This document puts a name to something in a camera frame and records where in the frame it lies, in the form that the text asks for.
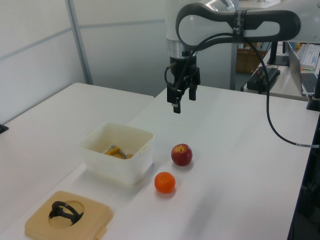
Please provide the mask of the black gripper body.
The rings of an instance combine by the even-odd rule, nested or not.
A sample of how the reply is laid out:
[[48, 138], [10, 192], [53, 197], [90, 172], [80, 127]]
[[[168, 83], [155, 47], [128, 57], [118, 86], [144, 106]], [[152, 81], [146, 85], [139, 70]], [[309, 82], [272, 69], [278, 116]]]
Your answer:
[[174, 90], [182, 91], [192, 85], [198, 84], [197, 57], [169, 58], [171, 64], [170, 71], [174, 76], [174, 82], [171, 84]]

